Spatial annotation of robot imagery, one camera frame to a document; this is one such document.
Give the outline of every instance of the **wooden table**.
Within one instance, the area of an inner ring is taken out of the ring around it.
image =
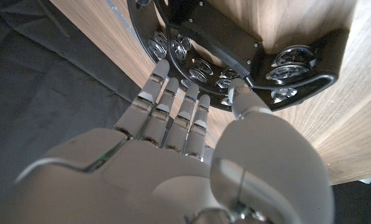
[[[144,85],[153,63],[134,38],[126,0],[51,2],[136,84]],[[371,177],[371,0],[209,2],[261,38],[267,52],[307,44],[335,28],[350,27],[339,81],[303,104],[275,114],[318,150],[333,184]],[[177,97],[172,116],[180,103]],[[206,144],[214,147],[232,120],[231,113],[212,108]]]

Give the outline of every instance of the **metal jingle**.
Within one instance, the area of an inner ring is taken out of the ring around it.
[[[302,75],[308,71],[309,68],[303,63],[289,63],[274,68],[271,72],[267,73],[265,78],[267,80],[281,80],[284,78]]]
[[[185,50],[191,50],[192,48],[192,40],[189,37],[185,37],[181,34],[177,35],[177,40],[179,41],[182,46],[184,46]]]
[[[293,45],[285,48],[275,58],[272,66],[281,66],[287,63],[304,63],[315,67],[317,60],[312,48],[306,45]]]
[[[136,0],[135,2],[140,4],[141,6],[147,6],[151,0]]]
[[[160,31],[155,31],[155,33],[153,34],[153,37],[155,39],[155,41],[160,44],[166,51],[167,51],[167,37],[164,33],[160,32]]]
[[[271,91],[271,97],[274,103],[279,103],[287,98],[296,95],[297,90],[293,88],[277,88]]]
[[[201,58],[194,59],[193,67],[203,71],[208,75],[213,75],[213,70],[211,69],[209,62]]]
[[[184,80],[181,80],[181,84],[189,88],[193,84],[193,82],[191,80],[184,79]]]
[[[225,68],[220,75],[220,78],[234,79],[239,77],[239,74],[231,67]]]
[[[216,81],[216,85],[219,87],[219,88],[222,88],[222,89],[226,89],[229,87],[229,84],[231,84],[231,81],[230,79],[227,79],[227,78],[222,78],[218,81]]]
[[[180,44],[177,40],[172,40],[172,50],[174,51],[176,58],[185,60],[186,50],[184,49],[184,46],[182,46],[182,44]]]
[[[191,74],[191,77],[203,82],[203,83],[206,83],[208,81],[208,78],[207,76],[199,69],[197,68],[190,68],[190,74]]]
[[[221,104],[222,105],[226,105],[226,106],[231,106],[232,105],[232,103],[229,101],[229,98],[228,97],[222,99],[221,100]]]
[[[159,59],[163,59],[166,57],[166,50],[156,41],[149,39],[148,44],[149,49],[156,55],[156,57],[158,57]]]

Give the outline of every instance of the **black cloth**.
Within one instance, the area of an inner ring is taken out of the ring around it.
[[[0,1],[0,201],[51,147],[112,128],[139,91],[49,1]]]

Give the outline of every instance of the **white robotic hand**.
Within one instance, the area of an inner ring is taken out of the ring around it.
[[[186,91],[167,140],[162,145],[163,134],[178,89],[178,80],[170,79],[159,103],[154,107],[168,70],[168,62],[159,61],[138,97],[115,125],[115,129],[127,134],[129,139],[147,141],[154,147],[163,146],[203,161],[210,97],[208,95],[200,97],[191,125],[191,117],[199,93],[196,84],[192,84]]]
[[[28,166],[0,223],[332,223],[318,153],[241,79],[211,166],[201,162],[209,96],[191,124],[196,85],[162,142],[178,88],[172,78],[155,105],[168,71],[159,61],[114,130],[91,130]]]

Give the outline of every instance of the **robot fingertip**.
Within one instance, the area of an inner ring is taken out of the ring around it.
[[[203,95],[203,96],[201,96],[200,99],[199,99],[198,106],[202,106],[202,107],[204,107],[206,109],[209,109],[209,106],[210,106],[210,96],[208,96],[206,94]]]
[[[188,96],[192,99],[196,99],[199,93],[199,86],[197,84],[192,84],[186,91],[185,96]]]
[[[153,69],[152,73],[159,76],[162,79],[166,79],[170,65],[167,60],[161,59]]]
[[[176,78],[171,78],[166,86],[166,90],[172,93],[176,93],[178,89],[178,80]]]

